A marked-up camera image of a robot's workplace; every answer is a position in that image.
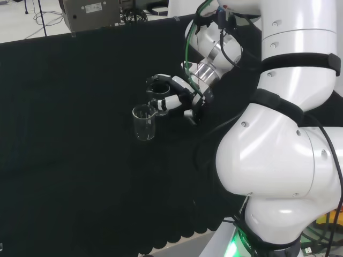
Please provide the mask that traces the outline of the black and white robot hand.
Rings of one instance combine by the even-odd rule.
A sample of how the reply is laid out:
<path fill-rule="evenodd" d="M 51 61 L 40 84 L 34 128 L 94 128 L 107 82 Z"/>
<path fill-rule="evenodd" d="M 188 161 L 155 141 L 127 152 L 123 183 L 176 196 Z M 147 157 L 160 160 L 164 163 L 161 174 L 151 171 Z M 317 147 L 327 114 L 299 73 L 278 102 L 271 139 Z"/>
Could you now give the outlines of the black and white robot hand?
<path fill-rule="evenodd" d="M 191 124 L 198 125 L 205 106 L 214 100 L 208 84 L 199 82 L 199 93 L 178 76 L 156 74 L 146 79 L 149 105 L 159 115 L 180 111 Z"/>

